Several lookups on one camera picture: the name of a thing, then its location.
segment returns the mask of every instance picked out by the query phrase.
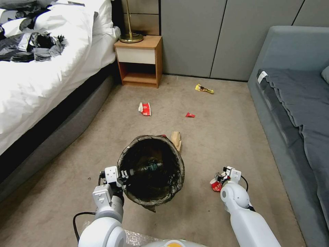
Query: gray upholstered bed frame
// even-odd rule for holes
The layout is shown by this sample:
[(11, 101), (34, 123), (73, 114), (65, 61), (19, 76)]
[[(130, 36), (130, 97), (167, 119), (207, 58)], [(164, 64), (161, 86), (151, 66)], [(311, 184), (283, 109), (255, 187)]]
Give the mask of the gray upholstered bed frame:
[(108, 97), (116, 76), (109, 75), (90, 96), (0, 184), (0, 201), (68, 147), (89, 126)]
[[(257, 71), (261, 68), (319, 71), (329, 65), (329, 28), (274, 26), (271, 27), (248, 81), (258, 117), (296, 219), (307, 246), (329, 246), (329, 231), (320, 212), (316, 182), (308, 184), (300, 173), (298, 164), (289, 154), (278, 126), (262, 97), (257, 83)], [(314, 177), (309, 167), (309, 176)]]

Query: sofa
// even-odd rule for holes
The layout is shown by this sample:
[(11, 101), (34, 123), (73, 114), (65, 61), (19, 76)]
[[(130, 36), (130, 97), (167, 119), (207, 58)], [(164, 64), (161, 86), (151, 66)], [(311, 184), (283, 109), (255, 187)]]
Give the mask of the sofa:
[(329, 246), (329, 84), (321, 77), (327, 66), (329, 28), (273, 26), (248, 80), (309, 247)]

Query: bubble wrap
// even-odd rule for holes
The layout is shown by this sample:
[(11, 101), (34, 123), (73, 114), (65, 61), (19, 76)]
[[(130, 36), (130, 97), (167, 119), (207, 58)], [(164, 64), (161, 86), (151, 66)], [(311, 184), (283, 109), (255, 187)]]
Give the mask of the bubble wrap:
[(125, 247), (139, 247), (151, 242), (160, 241), (159, 238), (150, 237), (140, 233), (125, 230), (127, 239)]

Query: bed frame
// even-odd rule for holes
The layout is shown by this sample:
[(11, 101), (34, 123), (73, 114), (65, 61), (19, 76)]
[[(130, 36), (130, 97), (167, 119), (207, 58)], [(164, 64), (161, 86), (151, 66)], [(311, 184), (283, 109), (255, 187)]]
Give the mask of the bed frame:
[[(111, 3), (112, 21), (124, 32), (121, 0)], [(0, 155), (0, 201), (85, 131), (119, 81), (119, 69), (114, 61), (87, 79)]]

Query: carpet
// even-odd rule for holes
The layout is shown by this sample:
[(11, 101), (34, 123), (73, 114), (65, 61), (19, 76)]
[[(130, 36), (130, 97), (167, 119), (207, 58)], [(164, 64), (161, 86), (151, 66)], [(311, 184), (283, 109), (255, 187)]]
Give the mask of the carpet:
[[(196, 84), (213, 89), (209, 94)], [(138, 112), (151, 105), (152, 116)], [(185, 118), (187, 112), (195, 118)], [(125, 198), (123, 227), (209, 247), (239, 246), (220, 194), (209, 181), (223, 166), (242, 171), (249, 196), (282, 246), (305, 246), (247, 84), (164, 75), (158, 89), (117, 85), (88, 129), (0, 203), (0, 245), (76, 246), (73, 216), (94, 211), (99, 171), (115, 165), (142, 134), (180, 131), (183, 189), (153, 213)], [(81, 233), (92, 216), (77, 219)]]

